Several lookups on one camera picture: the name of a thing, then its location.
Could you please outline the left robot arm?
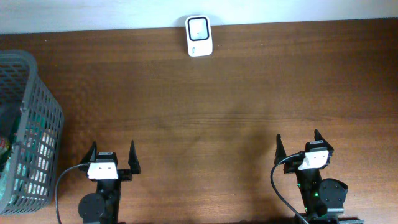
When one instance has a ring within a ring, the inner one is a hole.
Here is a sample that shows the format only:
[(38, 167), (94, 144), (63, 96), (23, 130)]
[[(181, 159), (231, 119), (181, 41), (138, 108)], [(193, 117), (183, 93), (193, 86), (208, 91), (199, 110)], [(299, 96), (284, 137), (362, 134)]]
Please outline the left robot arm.
[(78, 205), (83, 223), (117, 223), (121, 184), (132, 181), (133, 175), (141, 173), (134, 142), (128, 156), (128, 169), (118, 169), (115, 152), (98, 152), (94, 142), (80, 162), (80, 171), (96, 183), (96, 191), (84, 196)]

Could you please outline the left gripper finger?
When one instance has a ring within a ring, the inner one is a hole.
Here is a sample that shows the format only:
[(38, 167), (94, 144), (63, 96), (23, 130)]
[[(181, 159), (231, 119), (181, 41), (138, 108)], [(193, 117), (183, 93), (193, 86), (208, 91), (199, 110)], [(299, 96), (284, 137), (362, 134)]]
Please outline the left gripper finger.
[(138, 175), (141, 173), (141, 166), (137, 158), (136, 148), (133, 140), (131, 141), (130, 145), (128, 164), (130, 166), (131, 174)]
[(94, 162), (96, 159), (96, 152), (97, 152), (97, 144), (96, 141), (93, 141), (89, 151), (85, 154), (83, 159), (80, 161), (80, 164), (88, 164)]

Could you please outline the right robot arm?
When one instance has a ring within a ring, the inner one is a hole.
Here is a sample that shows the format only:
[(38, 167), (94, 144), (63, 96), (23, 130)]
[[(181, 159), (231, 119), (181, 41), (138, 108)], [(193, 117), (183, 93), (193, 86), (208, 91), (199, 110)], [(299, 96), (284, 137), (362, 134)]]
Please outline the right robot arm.
[[(320, 171), (329, 163), (334, 148), (314, 130), (314, 140), (305, 145), (305, 149), (287, 155), (280, 134), (276, 135), (276, 151), (274, 166), (270, 173), (271, 186), (281, 201), (294, 212), (292, 223), (364, 223), (363, 219), (340, 218), (345, 212), (344, 202), (348, 193), (348, 185), (337, 179), (324, 179)], [(297, 187), (303, 200), (304, 213), (299, 213), (280, 194), (274, 182), (274, 172), (277, 167), (284, 167), (284, 174), (295, 174)]]

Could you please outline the green 3M gloves packet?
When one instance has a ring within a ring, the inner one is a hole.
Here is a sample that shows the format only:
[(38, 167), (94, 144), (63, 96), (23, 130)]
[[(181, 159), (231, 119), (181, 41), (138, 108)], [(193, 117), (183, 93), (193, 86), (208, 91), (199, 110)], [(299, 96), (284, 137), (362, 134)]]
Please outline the green 3M gloves packet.
[(60, 126), (35, 112), (21, 119), (19, 103), (1, 106), (1, 200), (11, 182), (13, 191), (29, 196), (50, 192)]

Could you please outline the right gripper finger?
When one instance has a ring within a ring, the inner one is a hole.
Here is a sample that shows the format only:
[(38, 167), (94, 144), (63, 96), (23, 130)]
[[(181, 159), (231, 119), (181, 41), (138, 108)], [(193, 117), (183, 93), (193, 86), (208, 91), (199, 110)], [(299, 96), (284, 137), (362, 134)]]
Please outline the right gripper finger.
[(277, 134), (276, 135), (276, 151), (275, 151), (275, 158), (274, 158), (274, 164), (277, 165), (279, 164), (282, 160), (284, 160), (287, 157), (281, 135)]
[(325, 141), (325, 139), (323, 138), (323, 136), (320, 134), (318, 129), (314, 130), (314, 140), (316, 141)]

